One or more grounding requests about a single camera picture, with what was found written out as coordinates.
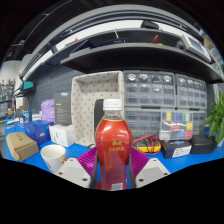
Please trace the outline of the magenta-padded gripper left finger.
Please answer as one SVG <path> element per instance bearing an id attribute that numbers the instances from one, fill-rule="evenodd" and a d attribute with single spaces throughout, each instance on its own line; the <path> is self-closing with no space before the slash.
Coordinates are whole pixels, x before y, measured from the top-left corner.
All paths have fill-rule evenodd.
<path id="1" fill-rule="evenodd" d="M 91 148 L 78 158 L 69 158 L 56 175 L 84 188 L 93 189 L 97 182 L 97 150 Z"/>

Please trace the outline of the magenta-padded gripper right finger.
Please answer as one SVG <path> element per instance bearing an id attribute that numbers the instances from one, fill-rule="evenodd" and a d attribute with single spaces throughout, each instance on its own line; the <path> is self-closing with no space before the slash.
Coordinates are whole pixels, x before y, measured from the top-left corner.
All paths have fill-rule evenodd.
<path id="1" fill-rule="evenodd" d="M 129 184 L 131 189 L 146 186 L 170 174 L 168 169 L 157 159 L 132 148 L 129 157 Z"/>

